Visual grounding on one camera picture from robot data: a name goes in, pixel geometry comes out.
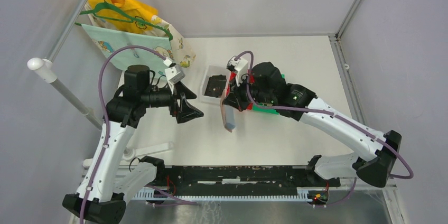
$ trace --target light blue cloth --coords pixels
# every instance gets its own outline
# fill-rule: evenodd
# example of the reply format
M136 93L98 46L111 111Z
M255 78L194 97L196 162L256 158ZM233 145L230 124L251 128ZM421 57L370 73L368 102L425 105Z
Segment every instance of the light blue cloth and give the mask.
M82 24L94 44L105 57L112 52L128 45L141 45L158 51L165 57L171 54L171 44L168 38L158 36L139 35L123 31L109 30ZM110 61L116 68L125 71L134 64L144 64L159 75L163 75L167 66L156 55L142 49L128 49L115 55Z
M224 105L224 109L225 109L224 128L232 132L232 130L237 127L234 117L234 108Z

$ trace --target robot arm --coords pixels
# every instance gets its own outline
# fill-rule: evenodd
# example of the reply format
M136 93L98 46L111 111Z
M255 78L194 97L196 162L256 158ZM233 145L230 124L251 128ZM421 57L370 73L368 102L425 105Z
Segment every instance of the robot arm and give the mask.
M338 112L311 90L297 84L286 83L278 68L270 62L257 64L242 77L247 61L233 57L227 68L236 74L229 83L225 105L239 111L251 102L270 106L280 115L312 125L354 152L348 155L314 156L307 168L323 179L360 177L377 187L384 187L395 163L396 156L378 141L383 141L398 151L401 135L391 130L387 134L369 128Z
M145 156L138 166L121 180L115 181L120 161L127 143L134 134L147 108L169 107L170 114L178 124L202 117L204 114L187 102L196 95L180 81L170 81L169 88L159 89L150 84L150 69L147 66L130 66L125 71L125 83L120 86L113 99L107 103L109 117L109 141L105 145L106 124L95 151L92 165L75 194L67 194L62 205L79 217L81 203L87 193L84 218L96 223L119 223L129 200L145 185L164 179L163 160ZM96 170L94 181L89 179Z

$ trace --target white bracket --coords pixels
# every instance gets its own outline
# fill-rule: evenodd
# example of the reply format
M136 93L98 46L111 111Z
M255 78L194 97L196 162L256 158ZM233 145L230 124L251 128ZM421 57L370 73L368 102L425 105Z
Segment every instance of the white bracket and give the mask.
M227 69L234 72L236 74L235 79L237 86L239 87L240 83L242 82L241 77L247 73L248 68L248 61L239 58L238 60L235 60L236 56L233 56L229 62L227 62Z
M28 60L26 65L47 83L53 83L58 78L56 74L51 71L53 62L48 59L32 58Z
M115 183L114 193L123 193L123 200L128 204L143 186L155 179L156 173L157 168L153 164L140 162L132 172Z
M180 65L173 63L169 58L166 58L163 63L168 67L165 69L166 80L171 93L174 94L174 84L185 78L185 73Z
M134 157L166 152L172 150L173 148L174 143L172 141L142 148L126 148L123 154L123 160L120 162L120 166L128 166L129 161L132 160ZM85 159L82 162L82 166L88 168L92 165L92 161L93 161L92 158Z
M356 171L352 168L353 163L358 159L356 153L322 156L315 165L314 172L323 179L332 178L355 178Z

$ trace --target white metal pole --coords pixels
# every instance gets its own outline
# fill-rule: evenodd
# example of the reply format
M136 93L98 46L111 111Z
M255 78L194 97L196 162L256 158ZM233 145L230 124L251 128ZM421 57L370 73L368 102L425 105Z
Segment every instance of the white metal pole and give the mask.
M86 4L86 2L87 2L87 0L79 0L78 4L76 5L74 10L70 14L69 20L67 21L64 29L62 30L62 33L59 35L58 40L51 48L50 54L46 55L44 57L44 59L48 59L51 62L53 62L56 59L56 56L58 55L59 51L61 50L62 45L66 41L66 39L70 33L70 30L72 29L76 19L78 18L79 13L84 8L84 5Z
M342 35L344 34L345 30L347 29L347 26L349 25L351 19L353 18L356 10L358 9L359 4L362 0L354 0L353 4L351 5L349 12L347 13L346 17L342 21L341 26L338 29L338 32L336 33L336 37L338 40L341 39Z
M53 63L47 59L32 58L27 63L28 68L39 75L45 82L53 86L67 101L81 112L95 127L102 129L102 121L94 116L93 110L86 107L51 71Z

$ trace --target red part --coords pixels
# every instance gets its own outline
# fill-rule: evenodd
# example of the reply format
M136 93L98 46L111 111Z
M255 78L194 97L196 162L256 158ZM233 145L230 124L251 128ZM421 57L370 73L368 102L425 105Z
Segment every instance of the red part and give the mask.
M236 73L232 72L232 73L230 74L229 82L230 82L231 80L233 80L233 79L235 78L236 75L237 75ZM254 82L255 82L255 80L254 80L254 76L252 76L251 74L250 74L249 76L250 76L250 78L249 78L249 82L250 82L250 83L254 83ZM230 93L230 88L227 87L226 96L228 96L229 93ZM248 109L248 110L252 110L252 106L253 106L253 104L250 103L249 106L247 106L247 109Z

